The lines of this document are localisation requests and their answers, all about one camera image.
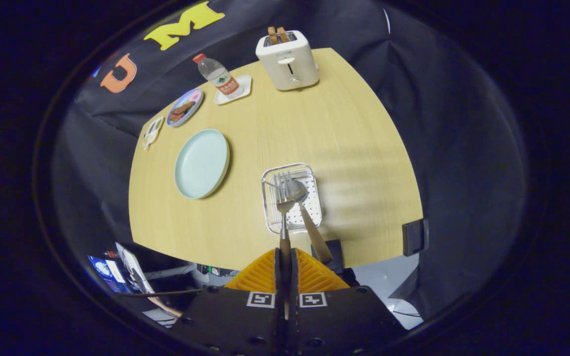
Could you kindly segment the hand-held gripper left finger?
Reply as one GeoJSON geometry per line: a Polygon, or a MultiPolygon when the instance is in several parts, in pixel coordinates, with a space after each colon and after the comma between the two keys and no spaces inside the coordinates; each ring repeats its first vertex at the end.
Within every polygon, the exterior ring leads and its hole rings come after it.
{"type": "Polygon", "coordinates": [[[200,354],[281,356],[286,339],[279,249],[224,286],[207,286],[177,320],[176,334],[200,354]]]}

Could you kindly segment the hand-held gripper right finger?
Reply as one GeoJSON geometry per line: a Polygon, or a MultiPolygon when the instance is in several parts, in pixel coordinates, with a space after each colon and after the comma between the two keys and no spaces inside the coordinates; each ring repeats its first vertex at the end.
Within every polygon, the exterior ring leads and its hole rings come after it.
{"type": "Polygon", "coordinates": [[[294,356],[371,356],[407,333],[368,286],[350,286],[317,259],[291,252],[294,356]]]}

